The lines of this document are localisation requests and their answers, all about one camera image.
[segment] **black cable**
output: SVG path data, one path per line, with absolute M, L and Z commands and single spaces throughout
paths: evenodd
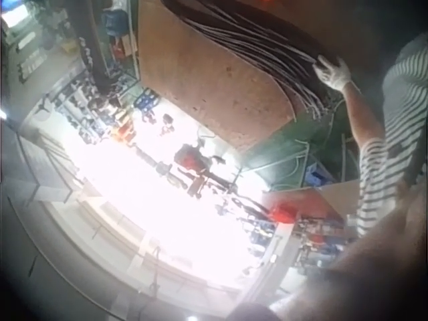
M 284 93 L 295 92 L 314 119 L 330 111 L 328 92 L 312 65 L 320 54 L 335 58 L 296 26 L 237 1 L 195 0 L 209 13 L 180 0 L 161 1 L 189 27 L 269 74 Z

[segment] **cable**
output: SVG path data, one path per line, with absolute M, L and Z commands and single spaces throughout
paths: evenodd
M 181 0 L 161 1 L 183 23 L 269 74 L 284 94 L 295 92 L 313 119 L 329 111 L 328 92 L 312 65 L 319 54 L 334 58 L 296 26 L 238 1 L 195 0 L 203 11 Z

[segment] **white glove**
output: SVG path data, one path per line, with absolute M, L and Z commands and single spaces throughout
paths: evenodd
M 352 81 L 349 68 L 342 59 L 338 59 L 339 66 L 335 66 L 323 56 L 319 56 L 318 60 L 324 68 L 314 64 L 315 73 L 327 86 L 341 92 L 345 85 Z

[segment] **green panel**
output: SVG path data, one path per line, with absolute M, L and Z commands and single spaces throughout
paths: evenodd
M 309 142 L 310 157 L 306 165 L 309 166 L 318 161 L 336 181 L 340 181 L 342 134 L 348 138 L 351 137 L 351 133 L 344 102 L 336 105 L 338 108 L 335 113 L 327 114 L 319 121 L 312 120 L 306 113 L 299 114 L 297 122 L 286 124 L 267 140 L 247 151 L 244 155 L 247 169 L 261 167 L 257 173 L 274 190 L 299 188 L 302 175 L 306 170 L 304 166 L 306 145 L 301 142 Z M 346 180 L 356 178 L 358 178 L 357 167 L 347 153 Z

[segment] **wooden board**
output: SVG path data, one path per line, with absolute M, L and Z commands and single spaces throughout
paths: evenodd
M 372 68 L 373 36 L 341 14 L 334 0 L 242 1 L 292 22 L 351 67 Z M 268 75 L 191 30 L 159 0 L 141 2 L 138 19 L 144 85 L 239 151 L 265 140 L 294 118 L 289 99 Z M 299 99 L 290 98 L 299 112 Z

